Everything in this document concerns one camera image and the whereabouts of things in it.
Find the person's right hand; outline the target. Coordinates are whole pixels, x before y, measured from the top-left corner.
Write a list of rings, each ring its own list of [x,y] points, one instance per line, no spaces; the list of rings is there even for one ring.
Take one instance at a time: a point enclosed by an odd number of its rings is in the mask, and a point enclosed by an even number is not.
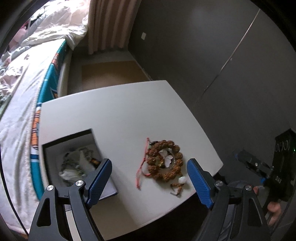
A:
[[[263,206],[267,200],[267,189],[263,186],[255,186],[253,190],[258,197],[259,203]],[[268,225],[273,226],[281,215],[281,205],[278,202],[271,201],[267,205],[267,210],[269,213]]]

